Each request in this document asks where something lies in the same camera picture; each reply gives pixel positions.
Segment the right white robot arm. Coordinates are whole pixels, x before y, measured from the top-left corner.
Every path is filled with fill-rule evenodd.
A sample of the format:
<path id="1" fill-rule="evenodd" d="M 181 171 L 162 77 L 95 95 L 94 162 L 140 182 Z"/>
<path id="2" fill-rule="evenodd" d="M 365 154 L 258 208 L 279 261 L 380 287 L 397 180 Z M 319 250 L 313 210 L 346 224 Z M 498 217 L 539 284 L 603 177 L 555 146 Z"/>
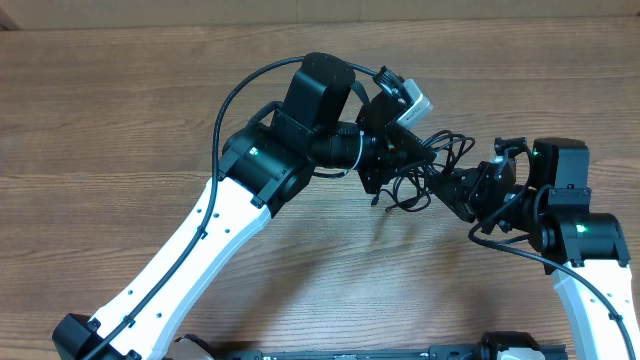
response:
<path id="1" fill-rule="evenodd" d="M 631 256 L 619 220 L 590 209 L 589 149 L 576 139 L 494 142 L 496 158 L 427 176 L 432 193 L 483 247 L 540 262 L 580 359 L 636 359 Z"/>

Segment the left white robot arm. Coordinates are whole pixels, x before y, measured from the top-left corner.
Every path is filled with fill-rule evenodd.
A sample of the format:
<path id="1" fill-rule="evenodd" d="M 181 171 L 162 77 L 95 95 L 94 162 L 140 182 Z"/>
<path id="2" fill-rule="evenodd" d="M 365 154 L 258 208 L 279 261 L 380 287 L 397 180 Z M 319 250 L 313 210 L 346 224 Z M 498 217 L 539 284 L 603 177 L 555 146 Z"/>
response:
<path id="1" fill-rule="evenodd" d="M 285 97 L 229 139 L 215 138 L 212 174 L 193 210 L 152 260 L 91 316 L 68 314 L 52 340 L 63 359 L 160 359 L 200 296 L 233 255 L 313 177 L 355 171 L 377 192 L 435 153 L 414 136 L 432 111 L 417 83 L 314 52 L 296 61 Z"/>

